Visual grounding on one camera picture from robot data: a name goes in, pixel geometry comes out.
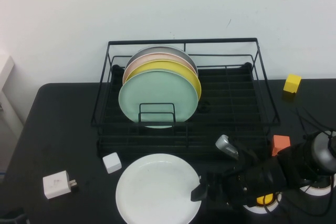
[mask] yellow block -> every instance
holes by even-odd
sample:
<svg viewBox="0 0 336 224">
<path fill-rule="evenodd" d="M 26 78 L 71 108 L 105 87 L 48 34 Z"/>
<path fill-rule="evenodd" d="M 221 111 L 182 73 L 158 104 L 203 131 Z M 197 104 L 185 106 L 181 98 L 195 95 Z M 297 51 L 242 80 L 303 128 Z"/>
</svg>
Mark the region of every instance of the yellow block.
<svg viewBox="0 0 336 224">
<path fill-rule="evenodd" d="M 265 205 L 268 205 L 273 200 L 273 194 L 268 194 L 266 196 L 261 196 L 261 197 L 257 198 L 257 203 L 259 205 L 263 205 L 264 204 L 264 198 L 265 198 Z"/>
<path fill-rule="evenodd" d="M 289 74 L 283 90 L 290 93 L 296 93 L 298 91 L 300 82 L 300 76 L 296 76 L 295 74 Z"/>
</svg>

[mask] black tablecloth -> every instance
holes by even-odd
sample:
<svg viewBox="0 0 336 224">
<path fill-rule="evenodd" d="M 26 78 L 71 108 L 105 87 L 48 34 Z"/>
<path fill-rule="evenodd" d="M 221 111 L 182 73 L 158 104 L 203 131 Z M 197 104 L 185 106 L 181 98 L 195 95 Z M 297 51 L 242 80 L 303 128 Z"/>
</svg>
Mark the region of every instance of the black tablecloth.
<svg viewBox="0 0 336 224">
<path fill-rule="evenodd" d="M 289 135 L 292 144 L 302 142 L 303 130 L 297 116 L 290 110 L 303 106 L 321 123 L 336 128 L 336 79 L 302 80 L 295 104 L 281 99 L 284 80 L 269 81 L 272 95 L 281 118 L 281 126 L 272 134 Z M 98 91 L 97 83 L 55 83 L 40 88 L 30 111 L 22 135 L 0 185 L 0 210 L 23 207 L 31 223 L 124 223 L 118 213 L 115 188 L 128 163 L 113 174 L 107 174 L 97 156 L 97 130 L 90 120 Z M 314 131 L 306 126 L 307 131 Z M 216 162 L 191 163 L 198 173 Z M 78 183 L 78 192 L 47 200 L 43 192 L 44 176 L 66 170 L 70 179 Z M 328 198 L 314 202 L 323 211 Z M 201 209 L 192 223 L 286 223 L 287 217 L 255 216 Z M 309 217 L 290 205 L 293 222 L 316 223 L 336 219 L 336 204 L 325 217 Z"/>
</svg>

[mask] black cable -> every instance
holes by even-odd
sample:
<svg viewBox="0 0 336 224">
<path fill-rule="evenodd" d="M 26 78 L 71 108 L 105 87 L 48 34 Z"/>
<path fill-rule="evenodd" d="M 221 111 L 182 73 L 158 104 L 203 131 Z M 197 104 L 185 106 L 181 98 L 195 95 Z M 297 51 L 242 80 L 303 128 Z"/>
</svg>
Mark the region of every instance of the black cable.
<svg viewBox="0 0 336 224">
<path fill-rule="evenodd" d="M 329 212 L 329 210 L 331 208 L 332 200 L 333 200 L 333 188 L 334 188 L 334 176 L 330 176 L 330 195 L 329 195 L 328 205 L 327 205 L 327 208 L 325 209 L 324 212 L 322 212 L 321 214 L 317 214 L 317 215 L 311 214 L 311 213 L 303 210 L 302 208 L 300 208 L 296 204 L 294 204 L 290 199 L 288 199 L 284 195 L 283 196 L 285 197 L 286 201 L 288 201 L 293 207 L 295 207 L 296 209 L 298 209 L 301 212 L 304 212 L 306 215 L 312 216 L 312 217 L 323 217 Z"/>
<path fill-rule="evenodd" d="M 320 123 L 319 121 L 316 120 L 316 118 L 314 118 L 314 116 L 312 116 L 312 114 L 309 113 L 309 111 L 305 108 L 305 107 L 302 107 L 303 110 L 310 116 L 310 118 L 313 119 L 313 121 L 315 123 L 317 123 L 319 126 L 323 127 L 323 128 L 326 128 L 326 129 L 329 129 L 331 132 L 334 131 L 333 129 L 331 129 L 330 127 L 327 127 L 325 125 L 323 125 L 322 123 Z"/>
<path fill-rule="evenodd" d="M 13 219 L 0 219 L 0 223 L 8 223 L 8 224 L 12 222 L 17 223 L 20 219 L 26 218 L 26 217 L 27 217 L 26 214 L 21 214 L 18 217 L 13 218 Z"/>
<path fill-rule="evenodd" d="M 298 108 L 295 108 L 295 109 L 296 109 L 296 113 L 297 113 L 298 115 L 300 115 L 300 114 L 299 114 L 299 110 L 298 110 Z M 302 126 L 302 129 L 303 129 L 303 131 L 304 131 L 304 133 L 305 133 L 305 135 L 306 135 L 306 138 L 308 138 L 308 133 L 307 133 L 307 131 L 306 131 L 306 128 L 304 127 L 303 121 L 302 121 L 302 119 L 301 119 L 300 116 L 299 116 L 299 121 L 300 121 L 300 124 L 301 124 L 301 126 Z"/>
<path fill-rule="evenodd" d="M 290 112 L 294 113 L 295 115 L 297 115 L 299 118 L 302 118 L 303 120 L 305 120 L 307 123 L 309 123 L 310 125 L 314 126 L 315 128 L 317 128 L 320 132 L 323 132 L 325 135 L 327 135 L 328 137 L 330 137 L 330 134 L 326 133 L 324 130 L 320 129 L 318 126 L 316 126 L 315 124 L 311 123 L 309 120 L 305 119 L 303 116 L 300 116 L 299 114 L 297 114 L 295 111 L 290 110 Z"/>
<path fill-rule="evenodd" d="M 292 220 L 290 219 L 290 215 L 289 215 L 289 212 L 288 212 L 288 210 L 286 209 L 286 208 L 284 208 L 283 206 L 281 206 L 280 205 L 280 203 L 279 203 L 279 201 L 278 201 L 278 195 L 277 194 L 273 194 L 273 197 L 275 197 L 275 199 L 276 199 L 276 201 L 277 201 L 277 203 L 278 203 L 278 206 L 279 206 L 279 208 L 282 210 L 282 212 L 284 212 L 283 213 L 283 215 L 276 215 L 275 213 L 273 213 L 273 212 L 271 212 L 268 208 L 267 208 L 267 206 L 266 206 L 266 203 L 265 203 L 265 196 L 264 196 L 264 198 L 263 198 L 263 200 L 262 200 L 262 203 L 263 203 L 263 205 L 264 205 L 264 209 L 265 209 L 265 211 L 266 211 L 266 213 L 267 214 L 269 214 L 269 215 L 271 215 L 272 217 L 285 217 L 285 218 L 287 218 L 288 219 L 288 222 L 289 223 L 292 223 Z"/>
</svg>

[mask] yellow plate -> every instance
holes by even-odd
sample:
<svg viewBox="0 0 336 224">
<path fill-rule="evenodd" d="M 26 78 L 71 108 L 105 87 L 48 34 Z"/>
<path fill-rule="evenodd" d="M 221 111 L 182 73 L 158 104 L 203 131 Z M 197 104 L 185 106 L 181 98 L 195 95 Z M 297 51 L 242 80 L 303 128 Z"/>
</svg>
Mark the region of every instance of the yellow plate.
<svg viewBox="0 0 336 224">
<path fill-rule="evenodd" d="M 134 69 L 129 76 L 127 77 L 126 81 L 131 79 L 133 76 L 137 75 L 138 73 L 141 73 L 143 71 L 147 71 L 150 69 L 168 69 L 175 73 L 178 73 L 182 75 L 185 79 L 187 79 L 195 88 L 198 96 L 198 100 L 200 100 L 201 97 L 201 83 L 199 82 L 199 79 L 197 75 L 190 70 L 188 67 L 177 63 L 175 61 L 171 60 L 153 60 L 150 62 L 146 62 L 145 64 L 142 64 L 138 66 L 136 69 Z"/>
</svg>

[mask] black metal dish rack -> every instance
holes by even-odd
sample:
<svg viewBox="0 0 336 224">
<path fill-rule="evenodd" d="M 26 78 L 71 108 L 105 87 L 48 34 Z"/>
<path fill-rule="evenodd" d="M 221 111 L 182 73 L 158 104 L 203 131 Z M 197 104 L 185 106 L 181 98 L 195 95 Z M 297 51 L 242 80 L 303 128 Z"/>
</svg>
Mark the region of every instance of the black metal dish rack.
<svg viewBox="0 0 336 224">
<path fill-rule="evenodd" d="M 172 127 L 166 129 L 145 125 L 167 125 L 167 122 L 130 121 L 118 103 L 128 59 L 139 49 L 154 44 L 182 47 L 196 62 L 202 85 L 194 115 L 186 122 L 171 122 Z M 197 64 L 198 59 L 205 63 Z M 270 155 L 269 128 L 279 123 L 256 38 L 108 43 L 91 121 L 98 128 L 100 156 L 117 152 L 122 158 L 134 159 L 151 153 L 170 153 L 186 159 L 226 159 L 215 147 L 218 137 L 225 134 L 230 141 L 240 141 L 265 159 Z"/>
</svg>

